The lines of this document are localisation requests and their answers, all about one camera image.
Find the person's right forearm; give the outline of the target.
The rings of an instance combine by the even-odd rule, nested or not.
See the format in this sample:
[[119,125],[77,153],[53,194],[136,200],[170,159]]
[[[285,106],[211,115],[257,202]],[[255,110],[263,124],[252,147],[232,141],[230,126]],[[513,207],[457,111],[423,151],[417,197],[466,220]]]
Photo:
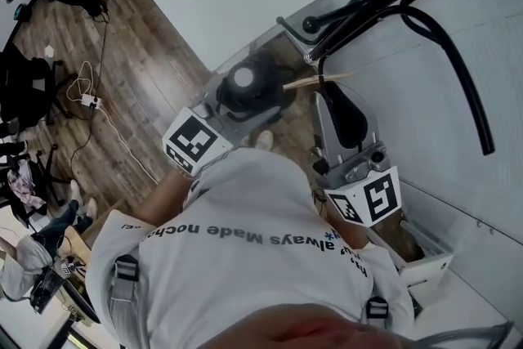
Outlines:
[[339,220],[331,215],[327,216],[327,222],[351,249],[361,250],[369,243],[366,229],[363,226]]

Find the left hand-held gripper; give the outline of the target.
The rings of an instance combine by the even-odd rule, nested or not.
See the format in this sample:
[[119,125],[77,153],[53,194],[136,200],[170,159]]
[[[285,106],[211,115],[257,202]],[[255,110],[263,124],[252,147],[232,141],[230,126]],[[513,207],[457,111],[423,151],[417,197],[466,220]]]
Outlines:
[[213,74],[203,87],[200,101],[183,107],[163,136],[163,152],[185,174],[196,177],[228,155],[251,132],[280,112],[275,106],[259,113],[227,111],[222,122],[212,109],[217,107],[217,90],[227,74]]

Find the white printed T-shirt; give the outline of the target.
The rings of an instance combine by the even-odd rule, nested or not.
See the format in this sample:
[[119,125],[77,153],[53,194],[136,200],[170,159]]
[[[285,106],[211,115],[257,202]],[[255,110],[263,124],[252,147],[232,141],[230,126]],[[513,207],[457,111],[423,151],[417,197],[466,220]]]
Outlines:
[[384,248],[351,249],[291,160],[241,148],[190,188],[161,226],[114,210],[92,246],[92,305],[125,349],[198,349],[244,317],[326,306],[408,338],[413,303]]

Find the black office chair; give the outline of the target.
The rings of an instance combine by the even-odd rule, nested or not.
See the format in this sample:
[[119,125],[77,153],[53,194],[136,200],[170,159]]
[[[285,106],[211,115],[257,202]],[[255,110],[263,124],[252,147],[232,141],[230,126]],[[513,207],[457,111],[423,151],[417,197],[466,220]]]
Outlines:
[[73,118],[60,103],[58,93],[77,74],[57,80],[57,70],[63,65],[61,60],[28,59],[14,44],[0,52],[0,139],[32,128],[41,119],[52,125],[53,107],[67,119]]

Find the person's left forearm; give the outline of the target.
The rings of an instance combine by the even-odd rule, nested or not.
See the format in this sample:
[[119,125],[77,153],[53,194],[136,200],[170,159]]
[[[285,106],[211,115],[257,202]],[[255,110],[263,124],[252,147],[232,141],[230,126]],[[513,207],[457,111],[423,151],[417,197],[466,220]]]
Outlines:
[[133,211],[133,216],[152,226],[161,226],[182,212],[194,181],[177,170],[167,174],[145,201]]

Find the person's right white shoe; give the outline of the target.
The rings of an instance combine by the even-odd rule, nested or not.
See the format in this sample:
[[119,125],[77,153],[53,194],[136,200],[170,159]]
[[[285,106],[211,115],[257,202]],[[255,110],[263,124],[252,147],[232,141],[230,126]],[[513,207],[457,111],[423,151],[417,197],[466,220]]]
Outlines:
[[271,131],[262,131],[255,142],[255,148],[264,151],[271,151],[274,145],[274,135]]

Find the black swivel chair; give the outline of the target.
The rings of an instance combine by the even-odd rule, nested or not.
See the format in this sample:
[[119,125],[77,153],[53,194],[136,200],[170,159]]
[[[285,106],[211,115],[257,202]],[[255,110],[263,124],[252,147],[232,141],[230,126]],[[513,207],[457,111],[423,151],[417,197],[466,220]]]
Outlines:
[[[56,208],[59,208],[65,203],[65,200],[61,199],[56,193],[54,184],[60,183],[68,185],[69,182],[54,177],[51,174],[52,158],[55,150],[56,146],[54,145],[48,155],[46,164],[42,162],[41,150],[38,150],[36,153],[36,161],[33,161],[29,154],[21,154],[17,156],[7,156],[7,161],[0,163],[0,208],[10,207],[15,219],[26,228],[32,228],[30,222],[34,215],[47,215],[50,199],[55,201]],[[18,175],[23,163],[26,163],[29,174],[31,175],[32,186],[29,188],[29,192],[32,192],[34,196],[43,200],[43,204],[39,208],[36,208],[35,204],[24,203],[9,185],[8,173],[13,172]]]

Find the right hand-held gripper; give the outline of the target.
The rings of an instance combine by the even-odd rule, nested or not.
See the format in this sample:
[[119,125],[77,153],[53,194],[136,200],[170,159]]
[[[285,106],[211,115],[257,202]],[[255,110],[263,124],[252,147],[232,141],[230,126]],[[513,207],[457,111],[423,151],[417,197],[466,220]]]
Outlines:
[[397,167],[378,141],[377,117],[362,97],[326,82],[322,94],[313,94],[313,127],[320,157],[315,171],[326,174],[346,161],[333,170],[326,189],[343,221],[371,227],[401,207]]

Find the black tablet device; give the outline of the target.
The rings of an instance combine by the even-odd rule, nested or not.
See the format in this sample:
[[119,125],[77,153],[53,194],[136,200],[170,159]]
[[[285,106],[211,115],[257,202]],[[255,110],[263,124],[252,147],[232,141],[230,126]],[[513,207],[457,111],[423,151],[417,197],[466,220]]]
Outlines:
[[29,294],[29,303],[41,315],[64,283],[64,278],[54,268],[46,267]]

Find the pink patterned cloth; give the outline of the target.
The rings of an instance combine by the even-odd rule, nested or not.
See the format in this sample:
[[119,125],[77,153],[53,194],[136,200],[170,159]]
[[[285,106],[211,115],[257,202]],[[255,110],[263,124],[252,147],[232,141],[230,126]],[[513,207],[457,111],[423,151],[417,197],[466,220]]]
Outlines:
[[34,184],[30,175],[19,174],[10,169],[7,173],[7,183],[14,195],[25,206],[40,209],[47,203],[35,194]]

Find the white open floor box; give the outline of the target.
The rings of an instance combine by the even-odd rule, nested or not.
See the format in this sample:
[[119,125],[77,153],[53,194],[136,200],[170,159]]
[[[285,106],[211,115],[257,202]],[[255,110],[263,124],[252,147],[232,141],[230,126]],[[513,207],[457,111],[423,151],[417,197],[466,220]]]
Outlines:
[[415,225],[403,220],[400,227],[411,234],[423,256],[413,262],[402,262],[400,278],[407,286],[428,282],[437,284],[454,258],[454,251],[447,244],[440,243],[419,230]]

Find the person's chin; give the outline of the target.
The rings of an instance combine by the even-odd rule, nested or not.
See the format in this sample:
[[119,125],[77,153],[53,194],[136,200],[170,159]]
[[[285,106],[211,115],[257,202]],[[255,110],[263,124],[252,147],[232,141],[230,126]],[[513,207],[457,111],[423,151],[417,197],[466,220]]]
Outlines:
[[198,349],[412,349],[413,341],[326,306],[283,304],[244,317]]

